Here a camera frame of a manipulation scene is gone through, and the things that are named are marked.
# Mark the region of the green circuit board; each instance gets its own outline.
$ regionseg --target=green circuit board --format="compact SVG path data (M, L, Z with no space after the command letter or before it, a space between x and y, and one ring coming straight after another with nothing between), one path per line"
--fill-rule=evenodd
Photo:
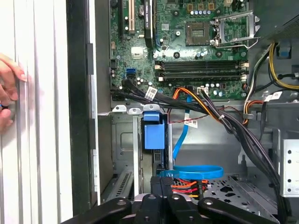
M156 0L157 5L153 23L154 47L148 48L144 39L144 17L140 16L143 3L135 0L135 31L129 32L125 17L129 16L129 0L122 0L123 22L120 26L120 7L111 8L110 18L110 59L114 62L111 73L111 86L121 88L121 81L127 78L126 69L136 69L133 77L135 84L146 91L151 85L168 96L172 96L178 86L192 87L194 92L198 88L206 87L212 99L244 99L246 94L242 80L188 80L182 82L161 82L155 74L155 62L206 62L206 61L246 61L246 48L216 49L210 46L213 29L209 22L214 17L246 11L246 5L239 9L225 7L224 0ZM227 41L246 36L246 18L228 21L225 24L225 38Z

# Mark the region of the metal frame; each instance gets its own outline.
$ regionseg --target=metal frame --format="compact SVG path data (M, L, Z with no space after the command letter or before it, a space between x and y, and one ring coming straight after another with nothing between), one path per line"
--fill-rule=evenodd
M0 2L1 52L20 64L15 122L1 137L0 222L60 223L73 216L66 5Z

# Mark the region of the expansion slot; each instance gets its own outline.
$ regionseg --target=expansion slot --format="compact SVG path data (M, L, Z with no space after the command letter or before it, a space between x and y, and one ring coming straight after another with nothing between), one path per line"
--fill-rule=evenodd
M123 0L118 0L118 35L123 38Z
M148 48L154 47L153 0L144 0L144 39Z
M135 0L129 1L129 33L135 33Z

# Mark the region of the capacitor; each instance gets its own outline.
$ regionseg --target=capacitor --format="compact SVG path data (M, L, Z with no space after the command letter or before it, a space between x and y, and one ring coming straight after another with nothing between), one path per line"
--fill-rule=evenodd
M199 58L200 58L200 53L197 53L195 59L199 59Z

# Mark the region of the pci slot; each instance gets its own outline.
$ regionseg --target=pci slot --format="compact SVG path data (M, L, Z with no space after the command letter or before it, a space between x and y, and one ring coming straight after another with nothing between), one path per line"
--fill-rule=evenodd
M135 33L135 0L129 1L129 33Z
M123 38L123 0L118 0L118 35Z

